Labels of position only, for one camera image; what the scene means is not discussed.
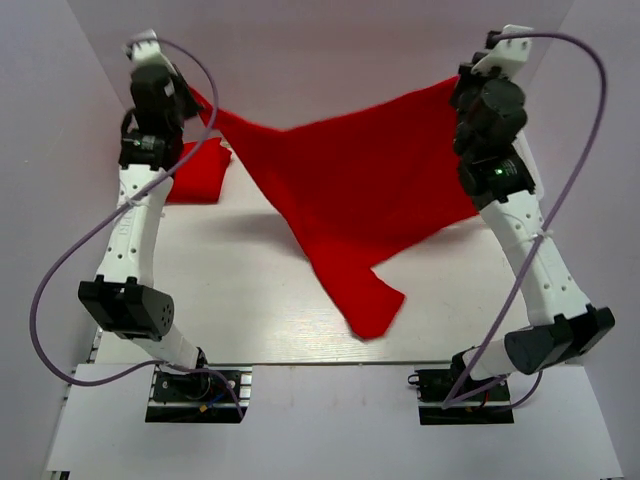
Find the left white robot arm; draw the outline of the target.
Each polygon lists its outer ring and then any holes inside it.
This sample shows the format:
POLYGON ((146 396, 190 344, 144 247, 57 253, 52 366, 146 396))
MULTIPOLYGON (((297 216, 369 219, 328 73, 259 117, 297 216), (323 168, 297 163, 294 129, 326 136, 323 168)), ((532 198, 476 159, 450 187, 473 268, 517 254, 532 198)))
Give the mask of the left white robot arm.
POLYGON ((199 106, 178 68, 146 30, 126 55, 133 64, 133 107, 121 125, 118 206, 104 257, 78 297, 102 330, 139 346, 151 357, 182 367, 177 387, 199 399, 211 387, 202 351, 174 324, 172 297, 154 287, 153 258, 163 208, 174 180, 169 171, 184 150, 186 120, 199 106))

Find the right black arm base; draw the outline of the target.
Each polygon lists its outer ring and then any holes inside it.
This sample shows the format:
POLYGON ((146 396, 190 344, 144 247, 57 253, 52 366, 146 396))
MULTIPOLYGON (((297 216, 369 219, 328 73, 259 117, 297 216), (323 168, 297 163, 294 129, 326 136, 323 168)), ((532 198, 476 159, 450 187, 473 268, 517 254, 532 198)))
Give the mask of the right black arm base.
POLYGON ((459 400, 444 408, 444 400, 455 381, 448 369, 417 369, 407 377, 417 393, 421 426, 510 425, 511 394, 505 380, 492 388, 459 400))

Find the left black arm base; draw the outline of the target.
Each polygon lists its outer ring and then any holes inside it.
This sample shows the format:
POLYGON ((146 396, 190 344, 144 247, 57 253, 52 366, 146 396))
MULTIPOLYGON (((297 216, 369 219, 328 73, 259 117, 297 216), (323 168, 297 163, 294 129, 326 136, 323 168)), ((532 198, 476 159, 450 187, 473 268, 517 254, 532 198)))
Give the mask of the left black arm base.
POLYGON ((146 423, 240 424, 250 403, 252 368, 219 369, 211 374, 179 374, 156 368, 147 402, 146 423))

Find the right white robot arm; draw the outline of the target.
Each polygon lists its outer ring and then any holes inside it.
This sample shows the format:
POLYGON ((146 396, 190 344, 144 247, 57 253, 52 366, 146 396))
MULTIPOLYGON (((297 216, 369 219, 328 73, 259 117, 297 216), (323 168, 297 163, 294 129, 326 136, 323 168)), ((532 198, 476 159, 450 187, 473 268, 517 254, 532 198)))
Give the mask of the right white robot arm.
POLYGON ((516 279, 508 297, 523 296, 529 322, 453 357, 452 388, 466 399, 492 378, 531 375, 584 355, 615 324, 611 310, 594 307, 569 272, 549 231, 559 208, 542 214, 536 183, 513 146, 527 114, 512 78, 536 35, 519 25, 489 32, 484 50, 460 65, 450 98, 460 183, 509 262, 516 279))

